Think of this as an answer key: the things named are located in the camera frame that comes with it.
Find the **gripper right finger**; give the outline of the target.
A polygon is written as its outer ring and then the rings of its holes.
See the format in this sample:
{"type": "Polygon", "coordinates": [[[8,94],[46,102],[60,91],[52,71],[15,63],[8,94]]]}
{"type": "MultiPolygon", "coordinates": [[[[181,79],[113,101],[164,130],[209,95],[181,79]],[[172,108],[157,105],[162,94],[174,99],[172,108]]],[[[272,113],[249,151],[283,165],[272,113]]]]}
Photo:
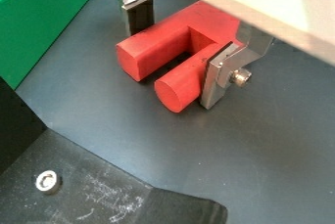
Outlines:
{"type": "Polygon", "coordinates": [[[224,97],[232,84],[239,87],[248,84],[252,73],[245,66],[266,55],[274,36],[240,22],[236,39],[237,43],[231,41],[207,62],[200,103],[208,110],[224,97]]]}

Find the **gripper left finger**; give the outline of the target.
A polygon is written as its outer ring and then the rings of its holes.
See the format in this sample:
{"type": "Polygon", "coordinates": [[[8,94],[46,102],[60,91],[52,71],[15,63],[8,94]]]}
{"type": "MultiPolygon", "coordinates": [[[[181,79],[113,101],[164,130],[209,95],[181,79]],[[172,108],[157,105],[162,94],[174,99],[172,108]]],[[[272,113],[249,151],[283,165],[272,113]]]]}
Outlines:
{"type": "Polygon", "coordinates": [[[137,34],[154,25],[153,0],[118,0],[123,13],[126,31],[137,34]]]}

